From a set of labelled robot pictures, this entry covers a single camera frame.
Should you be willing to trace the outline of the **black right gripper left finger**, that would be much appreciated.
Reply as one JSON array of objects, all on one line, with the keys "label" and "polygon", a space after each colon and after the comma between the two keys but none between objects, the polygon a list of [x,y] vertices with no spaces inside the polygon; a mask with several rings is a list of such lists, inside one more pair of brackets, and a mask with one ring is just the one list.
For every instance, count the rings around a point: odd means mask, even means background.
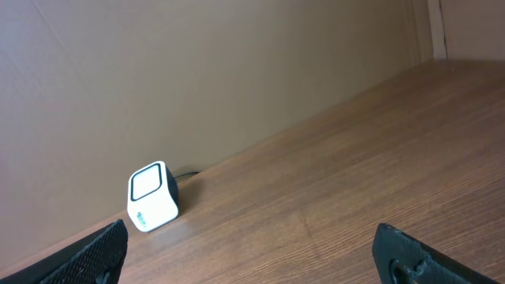
[{"label": "black right gripper left finger", "polygon": [[128,248],[125,223],[115,222],[1,279],[2,284],[118,284]]}]

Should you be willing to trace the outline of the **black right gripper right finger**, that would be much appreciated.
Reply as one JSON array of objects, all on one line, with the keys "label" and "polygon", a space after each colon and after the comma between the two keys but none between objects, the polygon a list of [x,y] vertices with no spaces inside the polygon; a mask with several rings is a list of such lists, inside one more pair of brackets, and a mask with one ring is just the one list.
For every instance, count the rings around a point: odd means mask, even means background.
[{"label": "black right gripper right finger", "polygon": [[498,284],[387,223],[376,228],[372,255],[382,283]]}]

